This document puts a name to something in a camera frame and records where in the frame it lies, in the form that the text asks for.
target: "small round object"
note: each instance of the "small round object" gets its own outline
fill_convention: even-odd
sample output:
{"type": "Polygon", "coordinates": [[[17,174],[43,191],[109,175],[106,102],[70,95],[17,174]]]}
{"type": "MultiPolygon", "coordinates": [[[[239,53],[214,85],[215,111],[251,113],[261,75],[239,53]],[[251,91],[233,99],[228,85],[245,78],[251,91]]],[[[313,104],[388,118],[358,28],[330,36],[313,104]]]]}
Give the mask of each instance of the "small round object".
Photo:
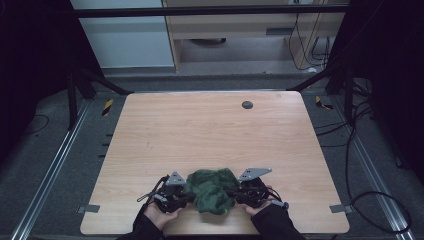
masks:
{"type": "Polygon", "coordinates": [[[252,103],[251,101],[244,101],[244,102],[241,104],[241,106],[242,106],[244,109],[251,109],[251,108],[253,108],[253,103],[252,103]]]}

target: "person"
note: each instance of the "person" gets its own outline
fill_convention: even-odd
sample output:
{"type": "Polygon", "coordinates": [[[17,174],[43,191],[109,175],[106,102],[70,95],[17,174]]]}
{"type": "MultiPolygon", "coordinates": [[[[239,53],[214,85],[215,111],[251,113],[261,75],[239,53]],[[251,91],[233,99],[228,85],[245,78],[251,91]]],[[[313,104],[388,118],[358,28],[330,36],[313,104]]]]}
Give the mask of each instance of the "person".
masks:
{"type": "MultiPolygon", "coordinates": [[[[241,207],[250,214],[251,221],[264,240],[305,240],[293,225],[288,212],[280,206],[265,202],[259,208],[246,204],[241,207]]],[[[144,215],[136,219],[133,231],[120,236],[117,240],[158,240],[163,236],[166,224],[178,218],[182,209],[173,213],[163,213],[155,203],[149,204],[144,215]]]]}

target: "wooden tabletop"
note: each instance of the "wooden tabletop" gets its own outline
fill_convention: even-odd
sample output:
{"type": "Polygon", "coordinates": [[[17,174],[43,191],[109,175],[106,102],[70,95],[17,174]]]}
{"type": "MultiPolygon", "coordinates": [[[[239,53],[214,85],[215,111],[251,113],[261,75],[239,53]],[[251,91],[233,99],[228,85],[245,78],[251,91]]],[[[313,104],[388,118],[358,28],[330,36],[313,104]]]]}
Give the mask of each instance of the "wooden tabletop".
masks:
{"type": "MultiPolygon", "coordinates": [[[[90,199],[84,234],[130,232],[142,205],[136,200],[177,171],[272,168],[261,177],[290,204],[301,233],[345,233],[344,213],[314,129],[298,92],[139,93],[127,97],[90,199]],[[253,108],[242,107],[250,101],[253,108]]],[[[237,204],[226,215],[187,206],[167,225],[168,235],[257,234],[237,204]]]]}

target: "robotic hand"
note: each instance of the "robotic hand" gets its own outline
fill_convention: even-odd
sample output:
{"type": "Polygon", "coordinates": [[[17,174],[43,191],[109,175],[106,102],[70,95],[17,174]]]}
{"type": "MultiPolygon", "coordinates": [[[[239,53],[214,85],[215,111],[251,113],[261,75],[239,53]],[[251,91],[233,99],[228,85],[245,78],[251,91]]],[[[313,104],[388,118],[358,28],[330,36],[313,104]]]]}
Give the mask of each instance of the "robotic hand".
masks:
{"type": "Polygon", "coordinates": [[[265,186],[259,178],[259,176],[270,173],[271,171],[272,170],[270,168],[246,169],[238,178],[240,181],[240,188],[236,190],[227,190],[226,192],[228,196],[233,197],[237,203],[246,204],[252,208],[262,206],[266,201],[268,201],[268,197],[272,196],[275,198],[275,200],[271,201],[273,204],[279,205],[287,210],[289,208],[289,204],[287,202],[282,202],[278,193],[265,186]]]}
{"type": "Polygon", "coordinates": [[[177,172],[173,172],[171,176],[167,175],[162,177],[153,188],[152,192],[144,195],[137,201],[140,202],[144,198],[149,197],[142,206],[142,211],[147,208],[153,198],[153,201],[162,212],[175,212],[179,208],[186,207],[187,203],[193,202],[195,198],[194,194],[183,192],[185,184],[186,181],[177,172]],[[157,190],[161,182],[163,182],[163,184],[159,190],[157,190]]]}

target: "green towel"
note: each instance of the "green towel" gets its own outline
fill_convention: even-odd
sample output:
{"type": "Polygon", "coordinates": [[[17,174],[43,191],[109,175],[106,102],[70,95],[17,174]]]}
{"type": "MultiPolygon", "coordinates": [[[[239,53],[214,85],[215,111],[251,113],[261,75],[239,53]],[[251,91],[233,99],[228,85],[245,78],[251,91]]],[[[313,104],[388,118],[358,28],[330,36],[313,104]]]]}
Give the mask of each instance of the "green towel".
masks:
{"type": "Polygon", "coordinates": [[[216,171],[201,169],[188,175],[184,191],[196,194],[193,204],[200,213],[222,215],[235,204],[234,198],[228,197],[225,190],[239,186],[239,181],[228,168],[216,171]]]}

